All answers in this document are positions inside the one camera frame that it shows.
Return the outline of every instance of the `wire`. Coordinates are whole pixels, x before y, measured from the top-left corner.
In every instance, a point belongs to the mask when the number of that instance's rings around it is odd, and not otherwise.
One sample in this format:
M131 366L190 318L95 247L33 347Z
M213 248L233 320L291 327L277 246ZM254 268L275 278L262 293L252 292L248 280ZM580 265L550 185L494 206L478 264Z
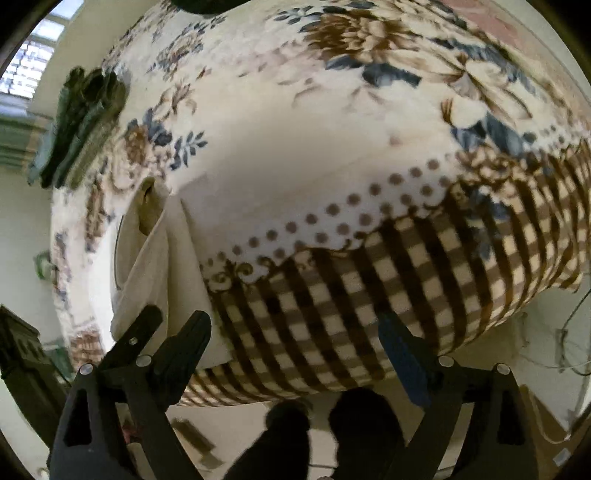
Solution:
M538 399L534 396L534 394L532 393L532 391L528 388L527 389L528 394L530 395L530 402L531 402L531 407L534 410L534 418L535 418L535 422L538 425L538 430L540 431L542 437L544 437L544 440L548 443L551 443L552 445L560 445L561 443L564 442L568 442L572 436L572 432L569 430L568 432L566 432L566 435L564 436L564 439L562 440L552 440L550 437L548 437L548 435L546 434L546 430L544 428L544 424L542 422L542 415L540 413L540 408L538 406Z
M591 295L591 290L589 290L581 299L581 301L577 304L577 306L574 308L574 310L571 312L570 316L567 318L566 322L564 323L564 326L559 330L560 332L560 342L559 342L559 347L560 347L560 359L561 362L564 362L564 365L545 365L542 364L536 360L533 360L532 358L530 358L527 355L524 355L523 353L519 353L519 355L524 359L527 360L528 362L531 362L534 365L538 365L539 367L543 367L546 368L548 370L572 370L573 373L575 373L576 375L580 376L580 377L591 377L591 372L580 372L577 370L577 368L579 367L586 367L587 365L591 365L591 360L582 363L582 364L578 364L578 365L572 365L571 362L566 358L566 344L570 343L572 345L576 345L578 347L580 347L578 344L573 343L573 342L568 342L567 341L567 336L569 334L569 331L567 330L566 327L568 327L570 321L574 318L575 314L579 311L579 309L581 308L581 305L583 304L583 302L589 297L589 295ZM527 314L524 313L520 320L524 320L527 317ZM521 341L522 341L522 347L521 350L523 350L524 348L526 348L530 342L527 340L527 338L525 337L525 331L524 328L522 328L520 330L520 334L521 334Z
M568 359L566 358L566 347L565 347L565 343L566 343L566 337L569 334L569 331L566 329L566 327L568 327L570 321L573 319L574 315L579 311L579 309L581 308L581 305L583 304L583 302L585 300L587 300L587 297L589 297L589 295L591 295L591 290L589 290L581 299L581 301L577 304L577 306L574 308L573 312L570 314L569 318L566 320L566 322L564 323L564 326L562 327L561 331L560 331L560 359L561 359L561 363L564 362L568 365L568 368L570 370L573 371L573 373L575 373L576 375L580 376L580 377L591 377L591 372L580 372L579 370L577 370L578 367L585 367L586 365L591 364L591 362L586 362L585 364L582 365L572 365Z
M583 364L569 365L567 367L563 367L561 365L544 365L544 364L541 364L540 362L537 362L536 360L533 360L532 358L528 357L527 355L523 355L522 353L520 353L519 355L521 357L523 357L525 360L527 360L528 362L531 362L531 363L533 363L535 365L538 365L539 367L547 368L548 370L569 370L569 369L572 369L572 368L585 367L586 365L590 365L591 364L591 360L589 360L588 362L585 362Z

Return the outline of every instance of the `window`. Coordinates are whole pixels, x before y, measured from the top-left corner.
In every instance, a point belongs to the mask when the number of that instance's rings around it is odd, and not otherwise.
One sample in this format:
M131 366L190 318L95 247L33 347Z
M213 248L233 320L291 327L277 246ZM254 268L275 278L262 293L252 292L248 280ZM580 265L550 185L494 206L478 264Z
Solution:
M58 17L71 20L83 2L84 0L63 0L51 13Z
M27 40L18 49L2 75L0 92L33 98L51 55L53 55L53 48Z
M0 79L0 93L33 98L57 40L84 0L62 0L18 49Z

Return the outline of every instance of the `floor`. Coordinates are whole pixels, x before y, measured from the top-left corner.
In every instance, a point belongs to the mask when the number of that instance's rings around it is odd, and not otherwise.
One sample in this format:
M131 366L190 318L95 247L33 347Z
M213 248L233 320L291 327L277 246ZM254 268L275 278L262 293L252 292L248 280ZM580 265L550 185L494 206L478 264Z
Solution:
M586 277L577 293L558 289L546 291L524 309L527 316L516 315L512 320L491 329L472 344L459 349L452 356L460 364L475 368L489 369L499 362L506 363L513 370L518 383L528 385L566 428L583 409L585 398L587 397L587 402L591 400L591 389L587 387L586 379L577 376L571 370L545 368L532 361L547 367L556 366L555 332L563 327L570 313L590 288L589 277ZM569 323L567 357L573 365L582 364L589 359L590 312L591 297L588 297ZM397 379L380 382L374 389L390 401L408 441L421 421L422 410L407 400ZM327 416L338 396L336 393L326 393L309 397L313 404L310 464L314 465L310 468L309 480L330 475L335 465L336 445L327 424ZM216 446L212 453L224 463L214 471L202 469L202 475L207 480L218 480L240 453L262 432L267 411L268 406L265 404L219 408L172 407L168 411L168 416L171 419L191 421ZM454 464L462 446L469 418L470 410L466 408L460 416L450 448L441 463L442 468ZM187 450L191 459L199 466L200 454L190 446L187 446Z

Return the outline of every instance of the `floral blanket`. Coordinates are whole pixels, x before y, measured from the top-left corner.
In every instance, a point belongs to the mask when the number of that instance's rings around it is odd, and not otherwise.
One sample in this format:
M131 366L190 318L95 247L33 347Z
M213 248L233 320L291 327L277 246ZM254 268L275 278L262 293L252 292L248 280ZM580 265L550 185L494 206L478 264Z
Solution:
M581 280L589 103L492 4L252 0L205 18L165 1L103 68L127 105L85 185L53 202L75 363L89 332L100 358L89 271L146 176L182 196L233 347L186 404L369 384L394 375L376 312L450 352Z

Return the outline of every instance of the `green cloth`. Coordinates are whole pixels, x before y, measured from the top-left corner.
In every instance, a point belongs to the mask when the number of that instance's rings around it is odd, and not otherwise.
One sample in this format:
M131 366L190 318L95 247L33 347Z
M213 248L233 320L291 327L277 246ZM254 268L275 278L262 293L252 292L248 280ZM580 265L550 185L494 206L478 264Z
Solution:
M94 128L103 125L100 138L104 143L108 137L104 126L115 125L113 119L123 110L126 99L126 87L116 74L105 76L101 69L95 69L85 75L83 68L73 69L60 92L56 118L30 165L29 184L39 178L45 189L52 185L61 188ZM98 140L92 142L94 150ZM89 160L82 164L88 167Z

